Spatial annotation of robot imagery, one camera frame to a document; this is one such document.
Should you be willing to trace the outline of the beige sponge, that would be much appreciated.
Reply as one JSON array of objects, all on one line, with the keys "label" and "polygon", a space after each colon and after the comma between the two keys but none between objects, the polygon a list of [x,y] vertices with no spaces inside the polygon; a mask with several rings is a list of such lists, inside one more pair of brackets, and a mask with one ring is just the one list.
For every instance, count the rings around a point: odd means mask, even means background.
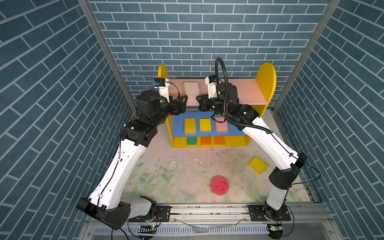
[{"label": "beige sponge", "polygon": [[184,91],[189,99],[196,100],[196,97],[200,95],[199,83],[184,82]]}]

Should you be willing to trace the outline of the textured yellow sponge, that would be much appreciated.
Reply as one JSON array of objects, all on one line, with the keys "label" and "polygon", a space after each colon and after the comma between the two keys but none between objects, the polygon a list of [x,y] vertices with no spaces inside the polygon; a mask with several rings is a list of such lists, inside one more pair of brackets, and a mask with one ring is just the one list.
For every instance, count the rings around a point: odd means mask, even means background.
[{"label": "textured yellow sponge", "polygon": [[185,135],[194,135],[197,133],[195,118],[184,119],[184,133]]}]

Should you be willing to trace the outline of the pink rectangular sponge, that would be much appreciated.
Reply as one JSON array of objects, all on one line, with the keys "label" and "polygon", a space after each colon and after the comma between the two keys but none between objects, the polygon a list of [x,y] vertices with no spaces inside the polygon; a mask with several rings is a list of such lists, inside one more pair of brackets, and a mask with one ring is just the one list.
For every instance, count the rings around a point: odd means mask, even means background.
[{"label": "pink rectangular sponge", "polygon": [[216,132],[217,133],[226,133],[229,130],[228,122],[224,117],[216,117],[215,118],[215,124],[216,124]]}]

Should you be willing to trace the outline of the orange sponge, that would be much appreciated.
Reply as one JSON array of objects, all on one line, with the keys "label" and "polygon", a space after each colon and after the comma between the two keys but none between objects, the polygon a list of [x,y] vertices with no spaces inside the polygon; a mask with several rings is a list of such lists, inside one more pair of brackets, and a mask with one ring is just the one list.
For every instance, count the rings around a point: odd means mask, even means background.
[{"label": "orange sponge", "polygon": [[212,139],[211,137],[201,137],[201,146],[207,147],[212,145]]}]

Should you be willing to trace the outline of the green sponge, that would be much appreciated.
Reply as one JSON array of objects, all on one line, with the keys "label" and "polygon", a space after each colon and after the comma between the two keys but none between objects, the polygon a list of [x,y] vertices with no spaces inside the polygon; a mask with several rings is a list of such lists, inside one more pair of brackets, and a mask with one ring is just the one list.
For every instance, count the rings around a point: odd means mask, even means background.
[{"label": "green sponge", "polygon": [[187,138],[187,146],[197,146],[198,138],[197,137],[188,137]]}]

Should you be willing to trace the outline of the small yellow sponge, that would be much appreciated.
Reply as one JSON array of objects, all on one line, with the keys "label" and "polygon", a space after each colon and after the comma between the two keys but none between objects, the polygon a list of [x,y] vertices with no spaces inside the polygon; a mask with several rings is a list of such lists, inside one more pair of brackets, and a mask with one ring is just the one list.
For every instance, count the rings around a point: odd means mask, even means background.
[{"label": "small yellow sponge", "polygon": [[268,167],[268,165],[259,157],[254,157],[249,162],[249,166],[258,174],[261,174]]},{"label": "small yellow sponge", "polygon": [[199,119],[199,122],[200,122],[200,132],[212,131],[211,119]]}]

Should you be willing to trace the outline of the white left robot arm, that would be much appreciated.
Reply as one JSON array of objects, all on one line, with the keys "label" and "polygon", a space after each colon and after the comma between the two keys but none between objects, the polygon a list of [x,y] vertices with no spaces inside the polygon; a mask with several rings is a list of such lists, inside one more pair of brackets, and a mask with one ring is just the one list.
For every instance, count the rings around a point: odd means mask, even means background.
[{"label": "white left robot arm", "polygon": [[187,96],[175,99],[155,90],[142,92],[137,97],[137,117],[121,131],[119,147],[105,175],[87,198],[78,200],[77,209],[104,223],[113,230],[120,230],[133,218],[152,220],[157,202],[149,197],[124,203],[121,196],[137,161],[158,132],[158,126],[169,116],[185,113]]}]

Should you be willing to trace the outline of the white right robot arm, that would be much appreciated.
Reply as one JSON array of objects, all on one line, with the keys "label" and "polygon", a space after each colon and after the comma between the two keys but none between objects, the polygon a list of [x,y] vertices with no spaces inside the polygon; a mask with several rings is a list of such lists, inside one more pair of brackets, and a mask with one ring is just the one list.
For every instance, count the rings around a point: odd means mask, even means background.
[{"label": "white right robot arm", "polygon": [[250,105],[240,104],[237,88],[230,83],[210,83],[208,93],[196,97],[201,112],[213,112],[254,140],[276,167],[269,175],[271,188],[264,204],[267,219],[277,220],[285,210],[286,195],[307,160],[284,143]]}]

